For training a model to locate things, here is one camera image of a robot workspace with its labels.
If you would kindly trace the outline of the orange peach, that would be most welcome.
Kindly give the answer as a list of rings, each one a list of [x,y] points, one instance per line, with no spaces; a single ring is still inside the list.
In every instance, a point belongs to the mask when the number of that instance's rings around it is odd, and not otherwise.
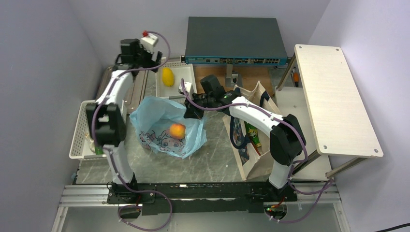
[[[169,128],[169,133],[172,138],[182,140],[186,135],[186,127],[180,123],[173,123]]]

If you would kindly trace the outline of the yellow lemon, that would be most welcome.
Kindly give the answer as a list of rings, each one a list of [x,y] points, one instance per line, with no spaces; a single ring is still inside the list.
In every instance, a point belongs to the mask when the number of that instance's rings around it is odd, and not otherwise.
[[[173,71],[165,67],[162,69],[162,76],[161,76],[162,82],[166,87],[172,87],[175,83],[175,76]]]

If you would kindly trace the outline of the light blue plastic grocery bag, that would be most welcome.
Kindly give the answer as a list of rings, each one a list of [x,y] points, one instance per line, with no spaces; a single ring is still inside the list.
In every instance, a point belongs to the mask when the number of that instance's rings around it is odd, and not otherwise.
[[[185,159],[207,142],[205,119],[186,119],[185,111],[186,107],[180,103],[148,96],[130,114],[130,121],[143,147]],[[170,127],[174,123],[186,127],[184,138],[171,136]]]

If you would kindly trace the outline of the green glass bottle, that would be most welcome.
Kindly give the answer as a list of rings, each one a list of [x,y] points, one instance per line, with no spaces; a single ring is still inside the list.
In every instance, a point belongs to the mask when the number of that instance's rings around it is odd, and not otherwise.
[[[244,122],[244,124],[245,124],[245,128],[247,131],[247,135],[249,136],[252,144],[254,145],[256,149],[258,149],[259,147],[262,146],[262,144],[259,140],[257,128],[246,121]]]

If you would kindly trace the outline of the beige canvas tote bag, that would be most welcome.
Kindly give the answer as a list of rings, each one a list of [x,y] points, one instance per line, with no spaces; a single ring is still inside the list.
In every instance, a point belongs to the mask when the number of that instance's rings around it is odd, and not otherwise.
[[[253,104],[271,113],[281,114],[260,82],[257,82],[253,90],[238,86],[235,86],[235,90],[239,90],[241,96]],[[274,159],[270,154],[268,136],[254,125],[239,118],[225,115],[222,120],[230,139],[241,179],[246,181],[270,174]]]

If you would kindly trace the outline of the dark green chili pepper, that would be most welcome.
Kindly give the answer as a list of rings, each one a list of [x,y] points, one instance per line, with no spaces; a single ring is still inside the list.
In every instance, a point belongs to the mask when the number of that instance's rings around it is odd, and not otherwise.
[[[95,151],[96,155],[103,155],[104,154],[104,150],[100,146],[95,146],[94,151]]]

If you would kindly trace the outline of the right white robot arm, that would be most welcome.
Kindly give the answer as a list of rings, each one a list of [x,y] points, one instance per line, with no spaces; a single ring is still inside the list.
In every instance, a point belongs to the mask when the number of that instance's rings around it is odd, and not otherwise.
[[[217,77],[202,80],[204,94],[196,94],[191,84],[180,81],[179,92],[186,98],[185,118],[200,119],[205,111],[224,113],[223,121],[243,180],[253,172],[268,175],[266,194],[273,201],[285,194],[293,169],[304,153],[307,161],[306,140],[294,115],[282,116],[269,95],[257,86],[250,92],[240,87],[225,91]]]

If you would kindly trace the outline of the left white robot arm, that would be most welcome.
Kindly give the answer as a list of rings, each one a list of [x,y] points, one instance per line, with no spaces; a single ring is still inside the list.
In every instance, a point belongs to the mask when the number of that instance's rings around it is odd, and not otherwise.
[[[127,203],[138,199],[139,189],[125,152],[126,120],[123,100],[140,71],[157,72],[162,53],[154,50],[158,37],[148,34],[141,39],[120,41],[120,53],[112,66],[106,89],[94,102],[86,106],[89,132],[94,144],[107,156],[113,174],[113,189]]]

